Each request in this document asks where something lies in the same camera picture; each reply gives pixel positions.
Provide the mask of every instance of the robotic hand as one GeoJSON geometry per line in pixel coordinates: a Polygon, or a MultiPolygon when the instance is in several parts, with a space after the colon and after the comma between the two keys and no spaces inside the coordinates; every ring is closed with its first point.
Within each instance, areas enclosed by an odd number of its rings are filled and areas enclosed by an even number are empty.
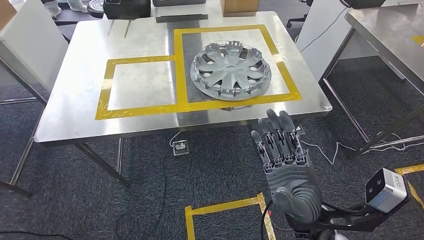
{"type": "Polygon", "coordinates": [[[321,212],[322,195],[317,175],[287,112],[281,111],[277,116],[268,109],[266,114],[275,132],[264,119],[260,118],[258,123],[271,157],[259,133],[252,131],[251,136],[263,162],[272,201],[298,222],[310,224],[318,219],[321,212]]]}
{"type": "Polygon", "coordinates": [[[404,176],[381,168],[365,185],[365,201],[348,209],[325,203],[308,151],[302,149],[292,119],[285,111],[277,116],[268,109],[266,114],[274,132],[262,118],[258,124],[265,140],[258,132],[251,132],[272,198],[262,221],[274,203],[286,214],[298,240],[341,240],[346,238],[336,230],[372,232],[408,202],[410,194],[404,176]],[[345,224],[334,224],[333,219],[344,219],[345,224]]]}

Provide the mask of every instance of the gray hub cap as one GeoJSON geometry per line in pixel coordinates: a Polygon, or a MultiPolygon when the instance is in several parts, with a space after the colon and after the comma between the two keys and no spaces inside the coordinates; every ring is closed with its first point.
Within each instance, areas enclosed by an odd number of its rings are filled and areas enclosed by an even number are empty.
{"type": "Polygon", "coordinates": [[[267,91],[271,69],[258,49],[239,41],[217,41],[194,57],[190,77],[208,96],[240,101],[267,91]]]}

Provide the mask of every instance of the black cable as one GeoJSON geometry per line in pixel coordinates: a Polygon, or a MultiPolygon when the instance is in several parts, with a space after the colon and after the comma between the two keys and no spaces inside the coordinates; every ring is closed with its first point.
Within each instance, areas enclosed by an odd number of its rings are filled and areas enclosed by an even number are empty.
{"type": "Polygon", "coordinates": [[[300,51],[300,52],[303,52],[307,47],[309,47],[313,42],[315,42],[317,39],[319,39],[323,34],[325,34],[326,32],[327,32],[327,30],[328,29],[330,29],[331,28],[331,26],[333,26],[335,23],[336,23],[336,21],[337,21],[337,19],[339,19],[339,17],[340,17],[340,15],[342,15],[342,13],[347,9],[348,7],[346,6],[339,14],[338,14],[338,16],[337,16],[337,18],[332,22],[332,24],[330,24],[330,26],[328,26],[327,27],[327,29],[325,30],[325,31],[323,31],[317,38],[315,38],[314,40],[312,40],[307,46],[305,46],[303,49],[302,49],[302,51],[300,51]]]}
{"type": "Polygon", "coordinates": [[[334,206],[334,205],[329,204],[325,201],[323,201],[322,204],[324,204],[325,206],[330,207],[334,210],[342,211],[344,213],[349,213],[349,214],[363,214],[364,213],[362,210],[345,209],[345,208],[341,208],[341,207],[338,207],[338,206],[334,206]]]}
{"type": "Polygon", "coordinates": [[[38,237],[61,237],[67,240],[73,240],[70,237],[67,237],[65,235],[61,234],[38,234],[30,231],[0,231],[0,234],[27,234],[27,235],[33,235],[38,237]]]}
{"type": "MultiPolygon", "coordinates": [[[[156,222],[154,223],[154,225],[153,225],[153,229],[145,236],[145,237],[142,237],[141,239],[147,239],[147,238],[149,238],[149,237],[151,237],[152,236],[152,234],[156,231],[156,229],[158,228],[158,225],[159,225],[159,222],[160,222],[160,220],[161,220],[161,217],[162,217],[162,214],[164,213],[164,208],[165,208],[165,200],[166,200],[166,196],[167,196],[167,187],[168,187],[168,182],[167,182],[167,173],[166,173],[166,171],[165,171],[165,159],[167,158],[167,156],[168,156],[168,154],[171,152],[173,150],[173,148],[171,148],[169,151],[167,151],[166,153],[165,153],[165,155],[163,156],[163,158],[162,158],[162,171],[163,171],[163,182],[164,182],[164,186],[163,186],[163,197],[162,197],[162,205],[161,205],[161,207],[160,207],[160,212],[159,212],[159,215],[158,215],[158,218],[157,218],[157,220],[156,220],[156,222]]],[[[116,234],[116,237],[119,239],[119,240],[125,240],[125,239],[127,239],[132,233],[133,233],[133,231],[134,231],[134,228],[135,228],[135,225],[136,225],[136,223],[134,222],[134,225],[132,226],[132,228],[131,228],[131,230],[129,231],[129,233],[128,233],[128,235],[126,236],[126,237],[121,237],[121,236],[119,236],[119,234],[118,234],[118,222],[116,223],[116,227],[115,227],[115,234],[116,234]]]]}
{"type": "Polygon", "coordinates": [[[260,219],[260,239],[264,240],[264,221],[265,221],[265,215],[268,213],[268,209],[273,204],[273,200],[271,199],[268,204],[265,207],[265,210],[263,210],[262,218],[260,219]]]}
{"type": "Polygon", "coordinates": [[[280,230],[281,232],[290,232],[293,231],[293,228],[284,229],[282,227],[277,226],[277,224],[273,221],[271,216],[269,216],[269,220],[271,220],[271,224],[276,228],[277,230],[280,230]]]}
{"type": "Polygon", "coordinates": [[[133,233],[133,231],[134,231],[134,228],[136,227],[136,221],[134,220],[134,218],[132,219],[132,227],[131,227],[131,230],[129,230],[129,233],[125,236],[125,237],[120,237],[120,235],[118,234],[118,226],[119,226],[119,223],[120,223],[120,221],[121,221],[121,218],[122,218],[122,216],[120,216],[119,218],[118,218],[118,221],[116,222],[116,226],[115,226],[115,235],[116,235],[116,238],[117,239],[119,239],[119,240],[126,240],[128,237],[130,237],[130,235],[133,233]]]}

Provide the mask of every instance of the cardboard box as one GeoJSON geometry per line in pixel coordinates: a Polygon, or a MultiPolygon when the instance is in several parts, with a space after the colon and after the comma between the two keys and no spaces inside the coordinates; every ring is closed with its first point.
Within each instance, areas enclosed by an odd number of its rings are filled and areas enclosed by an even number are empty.
{"type": "Polygon", "coordinates": [[[259,0],[221,0],[224,17],[235,13],[255,13],[258,5],[259,0]]]}
{"type": "Polygon", "coordinates": [[[0,0],[0,30],[8,24],[15,14],[16,10],[9,0],[0,0]]]}

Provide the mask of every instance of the gray carpet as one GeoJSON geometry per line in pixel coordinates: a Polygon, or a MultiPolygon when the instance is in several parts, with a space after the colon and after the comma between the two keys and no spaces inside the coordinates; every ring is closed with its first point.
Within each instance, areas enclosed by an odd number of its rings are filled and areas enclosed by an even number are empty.
{"type": "MultiPolygon", "coordinates": [[[[292,37],[298,29],[290,29],[292,37]]],[[[343,60],[328,78],[364,129],[374,135],[405,115],[424,98],[378,58],[343,60]]],[[[326,89],[333,105],[325,118],[302,125],[303,139],[320,145],[332,156],[336,142],[357,147],[363,142],[326,89]]],[[[1,87],[0,100],[26,97],[17,86],[1,87]]],[[[39,103],[0,106],[0,179],[8,181],[42,108],[39,103]]],[[[423,133],[419,118],[398,132],[401,137],[423,133]]],[[[0,189],[0,231],[64,234],[78,240],[182,240],[187,239],[184,208],[225,203],[264,193],[270,199],[261,160],[250,138],[256,126],[236,126],[183,132],[190,154],[165,158],[167,193],[160,222],[164,190],[162,159],[173,133],[127,138],[122,174],[131,185],[122,187],[74,146],[44,148],[34,145],[18,184],[33,192],[30,198],[0,189]]],[[[117,141],[90,143],[111,165],[117,141]]],[[[317,171],[324,199],[341,207],[362,201],[364,184],[381,167],[393,170],[422,163],[422,146],[398,152],[370,152],[348,159],[339,151],[333,166],[312,147],[310,157],[317,171]]],[[[424,197],[424,172],[408,179],[424,197]]],[[[282,213],[273,208],[272,219],[286,227],[282,213]]],[[[194,216],[198,240],[259,240],[260,209],[257,205],[194,216]]],[[[374,232],[343,232],[351,240],[423,239],[424,211],[414,200],[374,232]]],[[[294,239],[292,232],[275,230],[277,240],[294,239]]],[[[0,235],[5,240],[38,240],[42,237],[0,235]]]]}

